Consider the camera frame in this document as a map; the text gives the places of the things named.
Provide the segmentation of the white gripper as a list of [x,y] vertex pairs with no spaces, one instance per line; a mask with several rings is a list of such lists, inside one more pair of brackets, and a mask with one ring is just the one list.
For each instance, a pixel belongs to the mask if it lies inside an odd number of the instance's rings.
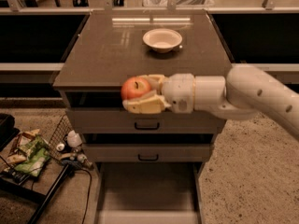
[[137,87],[150,91],[141,97],[124,100],[123,107],[133,114],[159,114],[169,108],[174,113],[193,112],[192,74],[175,74],[169,78],[165,75],[142,75]]

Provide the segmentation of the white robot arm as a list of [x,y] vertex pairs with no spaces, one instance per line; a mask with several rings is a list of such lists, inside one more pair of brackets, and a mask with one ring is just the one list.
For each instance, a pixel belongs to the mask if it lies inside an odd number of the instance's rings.
[[226,77],[143,75],[121,87],[122,105],[134,114],[206,111],[220,119],[251,119],[257,112],[299,139],[299,95],[252,65],[236,65]]

